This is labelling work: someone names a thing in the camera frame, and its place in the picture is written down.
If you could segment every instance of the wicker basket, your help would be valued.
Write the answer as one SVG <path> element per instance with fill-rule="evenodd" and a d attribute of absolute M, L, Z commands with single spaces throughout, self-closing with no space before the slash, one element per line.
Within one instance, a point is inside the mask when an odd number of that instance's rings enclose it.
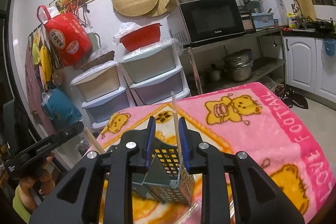
<path fill-rule="evenodd" d="M 95 60 L 92 60 L 89 63 L 84 64 L 80 67 L 81 70 L 87 71 L 88 69 L 91 69 L 94 66 L 101 65 L 103 63 L 106 63 L 107 61 L 111 61 L 114 59 L 114 51 L 110 51 L 108 53 L 103 54 L 102 56 L 98 57 Z"/>

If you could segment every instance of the cooking pot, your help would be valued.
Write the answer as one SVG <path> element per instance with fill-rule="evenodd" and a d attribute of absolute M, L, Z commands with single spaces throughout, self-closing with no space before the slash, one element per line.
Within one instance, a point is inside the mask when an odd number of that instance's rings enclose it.
<path fill-rule="evenodd" d="M 253 57 L 252 57 L 252 50 L 251 50 L 250 48 L 242 49 L 242 50 L 240 50 L 239 52 L 241 52 L 241 53 L 247 53 L 248 56 L 249 56 L 249 59 L 252 59 L 252 58 L 253 58 Z"/>
<path fill-rule="evenodd" d="M 234 52 L 223 58 L 225 65 L 229 68 L 237 68 L 244 65 L 250 61 L 249 53 L 245 52 Z"/>
<path fill-rule="evenodd" d="M 216 83 L 221 80 L 222 71 L 216 67 L 215 64 L 211 64 L 211 68 L 206 70 L 210 82 Z"/>
<path fill-rule="evenodd" d="M 231 79 L 235 82 L 243 82 L 251 77 L 253 59 L 246 64 L 236 68 L 226 67 Z"/>

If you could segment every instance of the storage container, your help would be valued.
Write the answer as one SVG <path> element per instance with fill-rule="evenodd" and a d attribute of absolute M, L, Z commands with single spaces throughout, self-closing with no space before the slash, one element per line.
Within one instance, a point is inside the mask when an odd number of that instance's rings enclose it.
<path fill-rule="evenodd" d="M 273 27 L 273 13 L 253 13 L 252 19 L 256 29 Z"/>
<path fill-rule="evenodd" d="M 130 107 L 126 88 L 120 87 L 114 91 L 103 95 L 90 102 L 83 102 L 84 108 L 94 119 L 94 122 L 103 122 L 109 120 L 113 113 Z"/>
<path fill-rule="evenodd" d="M 139 83 L 175 68 L 173 48 L 168 46 L 139 54 L 124 61 L 123 66 L 134 83 Z"/>
<path fill-rule="evenodd" d="M 92 101 L 120 87 L 116 63 L 109 61 L 74 78 L 70 85 L 78 87 L 85 101 Z"/>
<path fill-rule="evenodd" d="M 131 91 L 139 97 L 144 105 L 151 105 L 171 97 L 171 92 L 182 91 L 182 66 L 176 67 L 171 73 L 164 73 L 139 84 L 131 85 Z"/>
<path fill-rule="evenodd" d="M 94 122 L 92 124 L 92 129 L 97 130 L 97 131 L 101 131 L 109 122 L 109 120 L 105 120 L 103 122 Z"/>
<path fill-rule="evenodd" d="M 275 83 L 270 77 L 267 75 L 263 76 L 258 80 L 258 82 L 262 83 L 265 87 L 267 87 L 271 92 L 275 92 L 275 88 L 277 87 L 277 83 Z"/>
<path fill-rule="evenodd" d="M 156 43 L 160 41 L 161 32 L 160 23 L 151 24 L 140 29 L 137 29 L 133 32 L 124 35 L 120 38 L 120 42 L 124 47 L 133 52 L 141 47 Z"/>
<path fill-rule="evenodd" d="M 182 91 L 180 93 L 175 94 L 175 97 L 176 97 L 176 100 L 180 100 L 180 99 L 188 97 L 189 95 L 190 95 L 190 89 L 189 88 L 184 88 L 184 89 L 182 89 Z M 156 102 L 156 104 L 169 103 L 169 102 L 171 102 L 171 100 L 172 100 L 172 97 L 170 96 L 167 99 Z"/>

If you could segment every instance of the blue bag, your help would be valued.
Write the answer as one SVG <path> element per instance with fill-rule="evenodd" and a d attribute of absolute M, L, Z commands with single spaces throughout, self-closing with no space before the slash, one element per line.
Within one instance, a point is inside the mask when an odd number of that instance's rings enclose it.
<path fill-rule="evenodd" d="M 333 57 L 336 53 L 336 40 L 325 38 L 323 39 L 323 42 L 325 53 L 328 56 Z"/>
<path fill-rule="evenodd" d="M 78 108 L 58 88 L 47 94 L 44 93 L 42 99 L 42 108 L 57 131 L 73 125 L 82 118 Z"/>

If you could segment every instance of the metal mesh basket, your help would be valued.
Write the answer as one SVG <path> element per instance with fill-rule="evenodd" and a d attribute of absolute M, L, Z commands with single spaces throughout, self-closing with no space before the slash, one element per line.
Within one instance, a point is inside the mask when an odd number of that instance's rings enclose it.
<path fill-rule="evenodd" d="M 155 155 L 152 155 L 152 164 L 142 182 L 142 187 L 161 203 L 176 202 L 191 205 L 194 176 L 189 175 L 185 167 L 180 165 L 177 147 L 163 143 L 157 138 L 153 147 L 159 148 L 154 150 Z"/>

